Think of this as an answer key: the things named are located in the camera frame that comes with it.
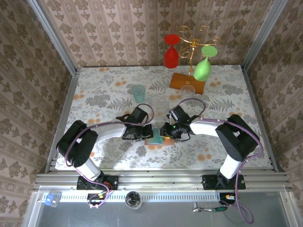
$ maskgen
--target table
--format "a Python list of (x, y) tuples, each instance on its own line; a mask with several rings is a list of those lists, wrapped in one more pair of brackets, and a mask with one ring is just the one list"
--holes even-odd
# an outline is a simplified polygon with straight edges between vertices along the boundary
[[(169, 88), (174, 72), (186, 74), (188, 66), (178, 66), (175, 69), (163, 66), (82, 69), (66, 130), (75, 120), (94, 124), (111, 121), (117, 116), (130, 113), (137, 106), (131, 93), (131, 88), (135, 84), (145, 86), (148, 103), (167, 102), (169, 110), (181, 101), (180, 91)], [(226, 119), (236, 113), (258, 134), (264, 144), (239, 65), (213, 66), (204, 94), (196, 94), (195, 97), (206, 102), (203, 117)], [(202, 109), (202, 104), (198, 101), (187, 101), (181, 106), (189, 116), (198, 114)], [(164, 116), (156, 117), (152, 122), (153, 128), (160, 128), (165, 121)], [(91, 158), (101, 169), (191, 169), (220, 168), (226, 155), (218, 138), (196, 135), (189, 141), (176, 142), (173, 146), (153, 147), (145, 146), (143, 141), (112, 138), (98, 142), (91, 153)], [(61, 155), (58, 156), (55, 167), (57, 170), (70, 169), (64, 165), (64, 158)], [(246, 167), (272, 168), (266, 150), (263, 156), (248, 162)]]

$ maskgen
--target patterned wallpaper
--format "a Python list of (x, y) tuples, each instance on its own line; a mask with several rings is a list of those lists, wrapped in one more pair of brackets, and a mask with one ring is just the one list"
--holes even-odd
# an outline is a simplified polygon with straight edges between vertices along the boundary
[[(222, 38), (212, 64), (241, 64), (273, 0), (40, 0), (80, 67), (161, 65), (167, 34), (187, 25)], [(197, 54), (194, 63), (201, 55)], [(183, 59), (181, 64), (188, 64)]]
[(280, 166), (303, 214), (303, 1), (288, 0), (249, 69)]
[(71, 76), (26, 1), (0, 0), (0, 226), (21, 226)]

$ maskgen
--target wooden base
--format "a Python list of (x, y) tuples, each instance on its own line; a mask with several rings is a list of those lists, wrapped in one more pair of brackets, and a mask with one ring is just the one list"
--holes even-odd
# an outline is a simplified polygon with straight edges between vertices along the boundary
[[(180, 90), (183, 85), (186, 85), (186, 81), (188, 80), (188, 75), (180, 74), (180, 73), (174, 73), (172, 75), (172, 79), (170, 82), (169, 87), (173, 89)], [(188, 85), (191, 85), (195, 88), (197, 94), (203, 94), (204, 91), (204, 85), (205, 81), (198, 81), (193, 76), (189, 77), (190, 83)]]

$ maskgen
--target clear plastic cup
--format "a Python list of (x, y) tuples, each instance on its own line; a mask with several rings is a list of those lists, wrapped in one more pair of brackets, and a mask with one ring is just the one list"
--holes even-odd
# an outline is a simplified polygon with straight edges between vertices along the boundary
[(145, 87), (141, 84), (135, 85), (132, 88), (133, 96), (138, 103), (143, 103), (145, 100)]
[(184, 85), (180, 89), (182, 98), (189, 98), (194, 96), (196, 90), (191, 85)]

